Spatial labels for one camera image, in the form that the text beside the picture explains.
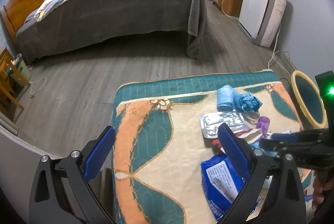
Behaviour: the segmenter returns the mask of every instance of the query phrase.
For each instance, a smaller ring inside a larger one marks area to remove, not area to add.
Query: human hand
[[[312,208],[315,209],[319,204],[324,202],[324,191],[334,189],[334,177],[332,177],[328,182],[328,171],[315,171],[315,178],[313,182],[313,201]]]

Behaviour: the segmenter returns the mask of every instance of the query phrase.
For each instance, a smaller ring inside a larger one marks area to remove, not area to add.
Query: wooden headboard
[[[16,46],[16,33],[27,16],[38,9],[44,0],[9,0],[0,8],[0,14],[10,37]]]

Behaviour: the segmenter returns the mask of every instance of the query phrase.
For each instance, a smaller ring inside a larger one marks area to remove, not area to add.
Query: white appliance
[[[253,44],[270,47],[287,0],[243,0],[239,26]]]

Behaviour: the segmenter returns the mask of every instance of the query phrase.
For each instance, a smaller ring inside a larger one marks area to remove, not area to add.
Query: silver blister pack
[[[216,112],[199,116],[202,133],[205,138],[218,138],[218,127],[226,123],[233,133],[248,131],[249,127],[243,115],[235,110],[231,112]]]

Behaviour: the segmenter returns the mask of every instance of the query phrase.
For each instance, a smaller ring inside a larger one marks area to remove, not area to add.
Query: silver bolt
[[[80,155],[80,152],[77,151],[77,150],[75,150],[75,151],[73,151],[73,152],[71,153],[71,156],[72,156],[73,158],[77,158],[79,155]]]
[[[260,150],[260,149],[257,148],[257,149],[254,150],[254,154],[256,156],[261,156],[263,154],[263,152],[262,152],[262,150]]]
[[[287,154],[285,155],[285,158],[289,161],[291,161],[293,159],[292,155],[291,154]]]
[[[41,158],[41,162],[46,162],[47,160],[49,159],[49,157],[47,155],[44,155],[42,158]]]

